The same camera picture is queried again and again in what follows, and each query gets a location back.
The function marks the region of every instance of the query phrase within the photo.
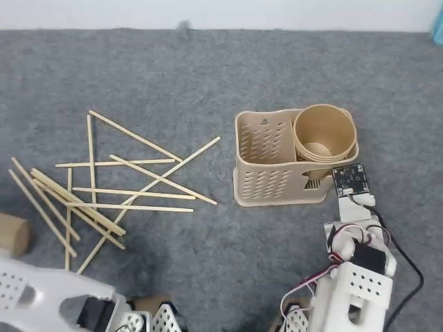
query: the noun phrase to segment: white wall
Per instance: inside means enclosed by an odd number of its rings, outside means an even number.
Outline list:
[[[0,0],[0,29],[429,31],[443,0]]]

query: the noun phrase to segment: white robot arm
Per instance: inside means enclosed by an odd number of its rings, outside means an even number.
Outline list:
[[[397,261],[389,232],[364,207],[375,204],[360,164],[334,170],[341,221],[325,225],[333,264],[307,278],[282,299],[279,332],[382,332]],[[316,286],[309,307],[287,304],[304,286]]]
[[[60,315],[60,306],[84,295],[88,298],[73,326]],[[0,322],[23,332],[182,332],[184,323],[170,302],[162,302],[153,318],[147,311],[132,310],[112,286],[7,257],[0,257]]]

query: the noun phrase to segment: cardboard roll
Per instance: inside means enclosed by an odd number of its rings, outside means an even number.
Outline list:
[[[0,252],[22,256],[28,248],[30,228],[26,220],[0,213]]]

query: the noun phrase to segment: black cable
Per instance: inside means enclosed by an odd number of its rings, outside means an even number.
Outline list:
[[[383,226],[380,226],[380,225],[369,225],[369,226],[366,227],[366,230],[369,230],[370,228],[373,228],[373,227],[380,228],[383,232],[385,232],[385,235],[387,235],[387,238],[388,238],[388,241],[385,243],[385,245],[388,245],[390,243],[390,233],[389,233],[389,231],[386,228],[384,228]]]
[[[354,198],[352,196],[350,196],[350,199],[351,199],[351,201],[353,201],[357,205],[361,205],[365,209],[374,213],[377,216],[377,218],[379,219],[380,224],[384,228],[388,229],[388,227],[386,227],[386,224],[385,224],[383,218],[381,217],[380,213],[374,207],[359,204],[354,200]],[[400,302],[400,304],[392,312],[391,316],[388,318],[388,320],[385,323],[385,326],[383,328],[383,332],[388,332],[391,324],[394,322],[395,318],[397,318],[397,316],[400,314],[400,311],[403,309],[403,307],[405,307],[405,305],[410,301],[410,299],[412,299],[418,292],[420,292],[420,290],[423,288],[423,285],[424,285],[424,276],[423,276],[423,273],[421,272],[421,270],[417,267],[417,265],[415,265],[413,260],[404,252],[404,250],[401,249],[401,246],[398,244],[397,240],[392,235],[392,232],[390,231],[389,233],[390,233],[390,240],[392,241],[392,244],[394,244],[394,247],[396,247],[396,249],[400,252],[400,254],[403,256],[403,258],[409,263],[410,267],[413,268],[413,270],[417,273],[417,275],[419,277],[419,284]]]

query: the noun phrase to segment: wooden stick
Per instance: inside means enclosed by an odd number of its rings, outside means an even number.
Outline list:
[[[87,126],[88,126],[88,147],[89,147],[89,173],[91,175],[91,188],[94,189],[96,187],[96,168],[94,166],[94,148],[92,141],[92,123],[91,116],[88,114],[87,118]],[[95,192],[91,193],[92,203],[97,203],[97,194]]]
[[[96,118],[99,118],[100,120],[106,122],[108,125],[113,126],[114,128],[117,128],[118,130],[121,130],[122,132],[124,132],[125,134],[131,136],[132,138],[135,138],[136,140],[139,140],[142,143],[145,143],[146,145],[149,145],[150,147],[154,148],[157,151],[160,151],[162,153],[164,153],[166,156],[169,156],[177,161],[181,161],[181,159],[177,156],[175,156],[174,154],[170,153],[169,151],[166,151],[165,149],[159,147],[158,145],[154,144],[153,142],[148,141],[147,139],[137,135],[136,133],[133,133],[132,131],[120,126],[119,124],[115,123],[114,121],[105,118],[104,116],[101,116],[100,114],[94,112],[94,111],[89,111],[89,114],[95,116]]]
[[[33,186],[33,188],[38,193],[38,195],[43,200],[43,202],[45,202],[45,204],[47,204],[47,206],[53,212],[53,214],[55,214],[55,216],[58,218],[58,220],[60,220],[60,222],[63,224],[63,226],[66,227],[66,230],[71,233],[71,235],[73,236],[73,238],[75,240],[79,241],[80,236],[78,235],[78,233],[75,230],[73,230],[73,228],[68,224],[68,221],[66,221],[66,219],[62,216],[62,214],[59,212],[59,210],[57,210],[57,208],[48,199],[48,197],[46,197],[44,192],[38,186],[36,186],[36,184],[33,182],[33,179],[30,177],[30,175],[24,169],[24,167],[21,166],[19,161],[15,157],[12,157],[11,160],[13,161],[15,166],[19,169],[19,171],[23,174],[23,176],[29,182],[29,184]]]
[[[81,199],[79,199],[76,195],[68,192],[61,185],[56,183],[53,179],[49,178],[47,175],[41,173],[38,169],[33,168],[31,174],[43,182],[46,186],[50,187],[52,190],[57,192],[61,197],[64,197],[67,201],[73,201],[77,203],[84,203]],[[90,207],[83,208],[82,211],[88,214],[91,218],[97,220],[104,227],[116,233],[119,236],[126,234],[126,231],[123,230],[120,226],[115,225],[112,221],[110,221],[107,217],[103,216],[98,211],[91,209]]]
[[[178,185],[175,182],[172,182],[171,180],[168,180],[166,178],[162,178],[161,176],[159,176],[159,175],[157,175],[155,173],[152,173],[152,172],[148,171],[147,169],[144,169],[144,168],[142,168],[140,166],[128,163],[125,159],[117,157],[117,156],[115,156],[113,154],[110,155],[110,157],[112,159],[114,159],[114,160],[121,161],[122,163],[126,164],[127,166],[129,166],[129,167],[131,167],[131,168],[133,168],[133,169],[135,169],[135,170],[137,170],[137,171],[139,171],[141,173],[147,174],[147,175],[155,178],[156,180],[160,180],[161,182],[164,182],[167,185],[170,185],[170,186],[172,186],[174,188],[177,188],[178,190],[181,190],[182,192],[185,192],[186,194],[196,196],[198,199],[201,199],[202,201],[206,201],[206,202],[209,202],[209,203],[214,204],[214,205],[217,204],[216,201],[214,201],[212,199],[209,199],[208,197],[203,196],[202,194],[199,194],[198,192],[195,192],[194,190],[188,189],[188,188],[186,188],[186,187],[184,187],[182,185]]]
[[[47,187],[45,184],[43,184],[42,182],[38,181],[36,178],[34,179],[34,182],[36,185],[38,185],[39,187],[41,187],[44,191],[46,191],[48,194],[50,194],[52,197],[54,197],[55,199],[57,199],[61,204],[63,204],[64,206],[66,206],[66,204],[68,203],[65,199],[63,199],[59,194],[55,193],[51,188]],[[86,223],[88,225],[90,225],[94,230],[97,230],[101,235],[103,235],[104,237],[106,237],[108,240],[110,240],[110,242],[112,242],[113,244],[115,244],[117,247],[119,247],[121,250],[126,249],[126,247],[121,244],[120,242],[118,242],[117,240],[115,240],[112,236],[111,233],[106,232],[105,230],[103,230],[103,228],[101,228],[99,225],[97,225],[92,219],[90,219],[87,215],[85,215],[83,212],[81,212],[80,210],[76,209],[75,207],[68,207],[66,206],[68,209],[70,209],[72,212],[74,212],[76,215],[78,215],[81,219],[83,219],[84,221],[86,221]]]
[[[62,234],[59,232],[59,230],[55,227],[54,223],[51,221],[49,216],[46,214],[46,212],[43,210],[41,205],[35,200],[34,196],[29,192],[29,190],[25,187],[25,185],[20,181],[20,179],[15,175],[15,173],[9,169],[9,174],[12,176],[16,184],[20,187],[20,189],[23,191],[23,193],[28,197],[29,201],[34,205],[34,207],[37,209],[37,211],[42,216],[43,220],[48,224],[49,228],[54,232],[55,236],[62,242],[63,246],[68,249],[69,253],[73,257],[77,257],[77,253],[72,249],[72,247],[69,245],[69,243],[66,242],[66,240],[63,238]]]
[[[182,207],[165,207],[165,206],[142,206],[142,205],[119,205],[119,204],[94,204],[94,203],[66,203],[66,206],[74,206],[79,208],[103,208],[118,210],[147,210],[147,211],[164,211],[164,212],[194,212],[194,209],[184,209]]]
[[[184,165],[186,165],[187,163],[189,163],[192,159],[196,158],[198,155],[202,154],[203,152],[205,152],[205,150],[209,149],[210,147],[212,147],[216,142],[218,142],[220,140],[220,137],[215,138],[214,140],[210,141],[208,144],[204,145],[203,147],[201,147],[200,149],[198,149],[196,152],[194,152],[193,154],[191,154],[189,157],[187,157],[185,160],[183,160],[182,162],[180,162],[179,164],[175,165],[173,168],[171,168],[169,171],[167,171],[166,173],[163,173],[163,175],[161,176],[162,178],[165,178],[166,176],[171,175],[172,173],[174,173],[175,171],[177,171],[179,168],[183,167]],[[151,189],[152,187],[154,187],[156,184],[160,183],[160,180],[155,180],[152,181],[149,185],[147,185],[146,187],[144,187],[143,189],[140,190],[140,192],[147,192],[149,189]],[[132,202],[134,202],[137,199],[138,196],[134,195],[132,197],[129,197],[126,201],[124,201],[122,203],[122,205],[131,205]],[[128,210],[123,210],[122,212],[120,212],[120,214],[117,216],[116,220],[114,220],[114,223],[116,225],[118,225],[118,223],[120,223],[120,221],[122,220],[122,218],[125,216],[126,212]],[[97,252],[101,249],[101,247],[103,246],[103,244],[105,244],[106,238],[102,237],[99,242],[97,243],[97,245],[94,247],[94,249],[91,251],[91,253],[89,254],[89,256],[84,260],[83,264],[80,266],[80,268],[77,271],[78,275],[81,275],[83,273],[83,271],[88,267],[88,265],[91,263],[91,261],[94,259],[94,257],[96,256]]]
[[[175,159],[144,159],[144,160],[130,160],[130,163],[136,165],[143,164],[166,164],[166,163],[175,163]],[[94,166],[119,166],[124,165],[118,161],[96,161]],[[65,163],[65,164],[56,164],[56,167],[90,167],[91,163]]]
[[[67,190],[69,192],[72,192],[72,168],[68,168],[68,188]],[[66,209],[66,221],[68,222],[68,225],[71,225],[71,208],[68,207]],[[66,229],[66,242],[71,244],[71,235],[68,232],[68,229]],[[69,257],[69,251],[65,248],[64,249],[64,269],[66,271],[71,270],[71,260]]]
[[[195,199],[195,196],[191,195],[163,194],[160,192],[135,192],[132,190],[98,189],[98,188],[91,189],[91,188],[82,188],[82,187],[74,187],[73,190],[76,192],[102,192],[104,194],[164,197],[167,199]]]

